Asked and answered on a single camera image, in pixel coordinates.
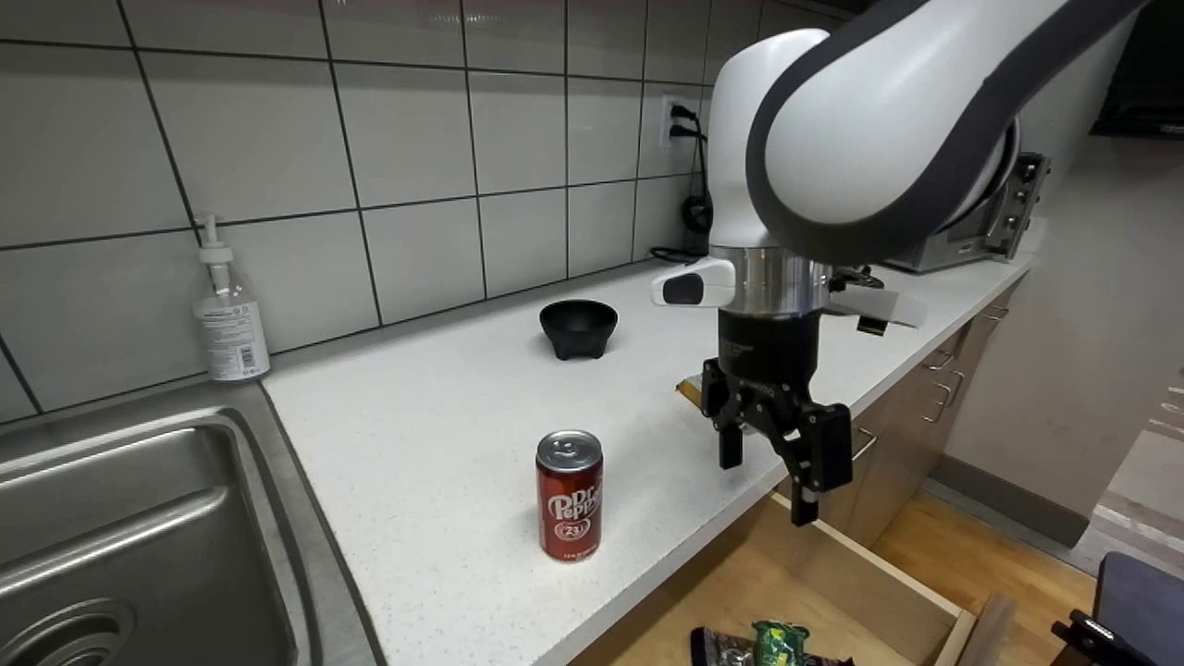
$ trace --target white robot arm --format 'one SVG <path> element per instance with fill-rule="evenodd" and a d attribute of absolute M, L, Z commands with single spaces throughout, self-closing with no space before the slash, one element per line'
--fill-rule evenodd
<path fill-rule="evenodd" d="M 812 400 L 828 271 L 890 257 L 991 197 L 1015 114 L 1145 0 L 880 0 L 837 32 L 733 54 L 710 104 L 718 357 L 703 415 L 722 465 L 742 426 L 792 473 L 797 520 L 850 482 L 850 415 Z"/>

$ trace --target open drawer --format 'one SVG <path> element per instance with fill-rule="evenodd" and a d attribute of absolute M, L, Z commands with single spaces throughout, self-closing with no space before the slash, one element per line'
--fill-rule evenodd
<path fill-rule="evenodd" d="M 824 520 L 797 529 L 770 494 L 654 596 L 600 636 L 579 663 L 689 663 L 689 631 L 710 624 L 753 636 L 753 622 L 812 629 L 812 652 L 858 666 L 976 666 L 1003 622 L 985 622 Z"/>

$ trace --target white countertop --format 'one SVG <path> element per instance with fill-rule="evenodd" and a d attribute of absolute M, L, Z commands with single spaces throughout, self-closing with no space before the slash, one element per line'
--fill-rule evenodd
<path fill-rule="evenodd" d="M 718 469 L 718 437 L 675 383 L 714 355 L 714 312 L 652 303 L 652 272 L 488 303 L 280 362 L 266 387 L 370 605 L 388 663 L 568 663 L 654 592 L 786 465 L 749 437 Z M 867 411 L 1023 265 L 890 272 L 927 298 L 922 330 L 856 331 L 828 318 L 814 400 Z M 600 362 L 559 362 L 539 307 L 611 303 Z M 605 543 L 553 562 L 536 541 L 536 441 L 559 426 L 605 441 Z"/>

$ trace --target sink basin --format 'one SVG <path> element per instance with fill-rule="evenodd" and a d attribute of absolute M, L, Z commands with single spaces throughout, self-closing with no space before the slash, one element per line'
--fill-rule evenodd
<path fill-rule="evenodd" d="M 0 432 L 0 666 L 374 666 L 258 387 Z"/>

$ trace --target red soda can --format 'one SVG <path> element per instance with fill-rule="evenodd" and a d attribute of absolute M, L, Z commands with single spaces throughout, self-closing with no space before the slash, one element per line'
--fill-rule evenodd
<path fill-rule="evenodd" d="M 590 558 L 600 546 L 600 441 L 584 429 L 555 429 L 536 448 L 539 541 L 559 562 Z"/>

